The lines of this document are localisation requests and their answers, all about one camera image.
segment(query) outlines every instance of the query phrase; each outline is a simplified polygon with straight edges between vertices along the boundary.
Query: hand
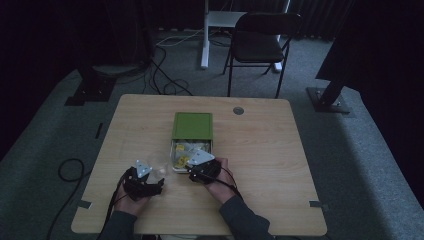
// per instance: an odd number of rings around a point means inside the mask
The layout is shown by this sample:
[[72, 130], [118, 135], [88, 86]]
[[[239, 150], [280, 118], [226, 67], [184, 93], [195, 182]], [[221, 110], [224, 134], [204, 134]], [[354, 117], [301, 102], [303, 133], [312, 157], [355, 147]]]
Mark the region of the hand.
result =
[[[234, 185], [234, 181], [232, 178], [232, 172], [228, 169], [228, 159], [226, 158], [215, 158], [218, 162], [221, 163], [221, 167], [226, 169], [227, 171], [221, 169], [221, 173], [219, 173], [217, 179], [228, 183], [229, 185]], [[221, 204], [224, 204], [228, 199], [232, 198], [234, 195], [234, 191], [219, 182], [212, 182], [210, 184], [205, 185], [205, 188], [209, 191], [209, 193]]]
[[146, 206], [147, 202], [151, 197], [140, 198], [137, 201], [133, 201], [129, 196], [126, 196], [127, 193], [124, 190], [123, 183], [118, 189], [118, 193], [115, 198], [114, 211], [121, 211], [132, 214], [138, 217], [143, 208]]

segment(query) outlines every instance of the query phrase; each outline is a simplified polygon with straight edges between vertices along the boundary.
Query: black chair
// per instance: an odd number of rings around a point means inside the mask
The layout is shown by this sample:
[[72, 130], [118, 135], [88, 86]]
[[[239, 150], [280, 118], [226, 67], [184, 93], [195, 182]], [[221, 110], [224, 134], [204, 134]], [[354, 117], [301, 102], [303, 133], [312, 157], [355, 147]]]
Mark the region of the black chair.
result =
[[[294, 13], [246, 13], [240, 17], [234, 27], [231, 46], [222, 74], [230, 67], [228, 93], [231, 93], [233, 67], [267, 67], [268, 73], [274, 63], [282, 62], [280, 80], [275, 98], [280, 94], [284, 70], [289, 54], [290, 41], [298, 33], [302, 18]], [[281, 47], [278, 35], [286, 40]], [[234, 65], [237, 60], [244, 65]]]

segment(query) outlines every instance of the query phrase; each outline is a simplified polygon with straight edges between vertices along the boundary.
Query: table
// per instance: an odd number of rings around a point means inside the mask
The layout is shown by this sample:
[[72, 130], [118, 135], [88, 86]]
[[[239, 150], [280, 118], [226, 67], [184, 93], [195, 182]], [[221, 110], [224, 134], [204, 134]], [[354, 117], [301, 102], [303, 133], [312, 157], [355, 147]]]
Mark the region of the table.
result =
[[[207, 69], [209, 65], [209, 27], [234, 27], [237, 20], [246, 12], [209, 11], [209, 0], [205, 0], [204, 36], [200, 67]], [[281, 63], [275, 63], [277, 72], [281, 71]]]
[[[241, 107], [243, 114], [233, 112]], [[327, 231], [302, 142], [283, 99], [123, 95], [72, 222], [77, 233], [100, 232], [116, 183], [137, 159], [169, 155], [175, 112], [213, 114], [213, 154], [227, 157], [245, 202], [271, 222], [273, 235], [321, 236]], [[172, 172], [135, 224], [136, 233], [230, 235], [219, 204], [187, 174]]]

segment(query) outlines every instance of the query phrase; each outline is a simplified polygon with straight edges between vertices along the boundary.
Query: green box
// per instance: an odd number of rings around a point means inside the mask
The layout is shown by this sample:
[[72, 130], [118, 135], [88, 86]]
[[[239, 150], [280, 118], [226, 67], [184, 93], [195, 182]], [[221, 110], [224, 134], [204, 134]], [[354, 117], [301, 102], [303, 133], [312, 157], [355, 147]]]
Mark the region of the green box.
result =
[[212, 142], [212, 113], [176, 112], [171, 143], [174, 171], [186, 172], [185, 163], [199, 149], [211, 153]]

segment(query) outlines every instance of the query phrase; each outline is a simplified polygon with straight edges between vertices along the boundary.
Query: dark background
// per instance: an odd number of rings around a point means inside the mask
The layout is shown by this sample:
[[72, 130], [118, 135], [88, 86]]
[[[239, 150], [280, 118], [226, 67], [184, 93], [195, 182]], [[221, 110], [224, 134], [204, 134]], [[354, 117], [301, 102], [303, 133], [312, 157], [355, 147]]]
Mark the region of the dark background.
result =
[[[128, 63], [114, 35], [105, 2], [63, 1], [63, 6], [69, 10], [81, 49], [90, 62], [96, 65]], [[145, 10], [153, 29], [203, 27], [204, 6], [199, 3], [202, 1], [148, 2], [149, 7]], [[216, 1], [211, 8], [219, 9], [223, 2]], [[352, 1], [345, 1], [345, 7], [338, 7], [335, 2], [342, 1], [298, 0], [293, 1], [291, 7], [291, 11], [308, 19], [301, 37], [333, 40], [338, 33], [317, 78], [340, 81], [361, 93], [364, 104], [423, 205], [424, 190], [420, 186], [424, 174], [423, 3], [357, 0], [344, 18]], [[283, 1], [237, 4], [240, 10], [267, 9], [281, 7]], [[333, 11], [325, 12], [324, 8]], [[321, 19], [321, 24], [314, 18]], [[0, 3], [0, 159], [55, 85], [76, 69], [74, 42], [60, 19], [55, 5], [47, 0]], [[146, 52], [140, 52], [133, 61], [143, 58], [143, 54]]]

